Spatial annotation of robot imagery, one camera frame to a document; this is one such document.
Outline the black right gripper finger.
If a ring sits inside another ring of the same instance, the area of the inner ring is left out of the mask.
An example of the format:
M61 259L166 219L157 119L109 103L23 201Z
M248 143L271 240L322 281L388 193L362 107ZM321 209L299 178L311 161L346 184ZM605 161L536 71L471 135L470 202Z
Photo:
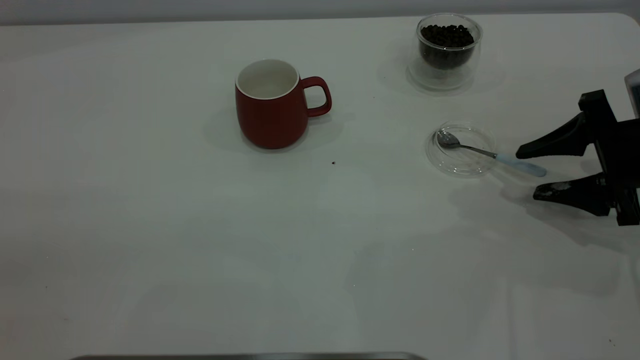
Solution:
M579 112L570 121L553 132L534 141L523 144L516 151L518 159L541 157L582 157L587 146L594 142L588 117Z
M608 216L611 210L603 172L539 185L535 188L533 199L577 208L597 217Z

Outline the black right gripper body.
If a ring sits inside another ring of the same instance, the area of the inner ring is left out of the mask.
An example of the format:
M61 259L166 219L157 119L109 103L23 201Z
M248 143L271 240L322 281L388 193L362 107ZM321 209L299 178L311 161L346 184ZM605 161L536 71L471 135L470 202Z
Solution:
M603 89L578 101L586 113L601 172L605 174L610 209L620 226L639 224L639 120L618 121Z

